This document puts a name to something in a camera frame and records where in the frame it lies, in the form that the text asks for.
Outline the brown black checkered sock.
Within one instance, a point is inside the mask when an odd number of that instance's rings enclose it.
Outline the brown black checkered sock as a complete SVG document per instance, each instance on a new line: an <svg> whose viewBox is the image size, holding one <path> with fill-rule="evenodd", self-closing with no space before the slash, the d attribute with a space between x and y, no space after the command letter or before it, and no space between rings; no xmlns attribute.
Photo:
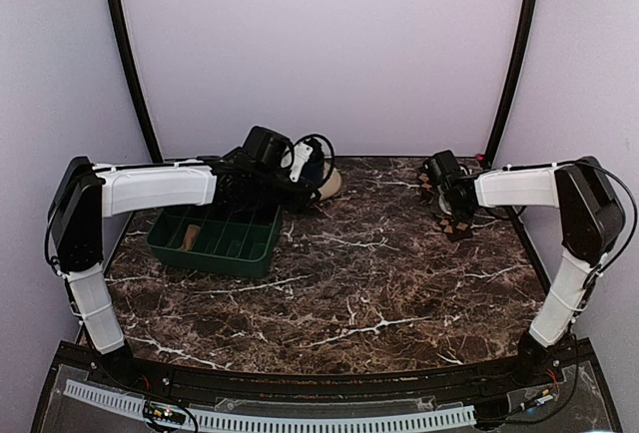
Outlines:
<svg viewBox="0 0 639 433"><path fill-rule="evenodd" d="M462 241L473 237L471 222L456 219L447 210L439 191L430 182L427 164L423 162L417 168L418 188L420 201L426 211L434 218L437 228L450 242Z"/></svg>

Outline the plain brown sock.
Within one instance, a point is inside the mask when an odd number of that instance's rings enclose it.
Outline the plain brown sock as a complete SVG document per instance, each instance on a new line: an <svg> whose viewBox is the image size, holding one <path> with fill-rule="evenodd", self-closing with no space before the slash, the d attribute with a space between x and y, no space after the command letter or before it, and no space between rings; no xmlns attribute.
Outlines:
<svg viewBox="0 0 639 433"><path fill-rule="evenodd" d="M180 251L191 251L198 239L201 227L197 224L190 223L185 231Z"/></svg>

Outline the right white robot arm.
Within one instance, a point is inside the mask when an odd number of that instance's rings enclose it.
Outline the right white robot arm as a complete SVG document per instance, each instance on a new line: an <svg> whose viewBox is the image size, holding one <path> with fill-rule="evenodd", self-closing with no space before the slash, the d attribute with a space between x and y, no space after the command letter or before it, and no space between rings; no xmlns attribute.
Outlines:
<svg viewBox="0 0 639 433"><path fill-rule="evenodd" d="M526 333L540 348L555 345L585 308L626 225L612 175L594 157L473 172L450 150L434 154L423 168L437 206L454 223L470 223L480 210L555 213L558 269Z"/></svg>

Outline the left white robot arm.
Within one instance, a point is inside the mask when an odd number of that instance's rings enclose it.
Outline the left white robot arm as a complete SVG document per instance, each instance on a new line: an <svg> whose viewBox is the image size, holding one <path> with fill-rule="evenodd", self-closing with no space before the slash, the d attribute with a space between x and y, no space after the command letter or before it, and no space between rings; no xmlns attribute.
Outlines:
<svg viewBox="0 0 639 433"><path fill-rule="evenodd" d="M141 368L123 352L128 344L106 284L104 219L158 208L303 207L320 196L329 149L319 135L293 142L254 126L241 146L223 156L147 165L70 161L47 213L44 257L65 282L94 348L106 355L101 370L107 378L131 389Z"/></svg>

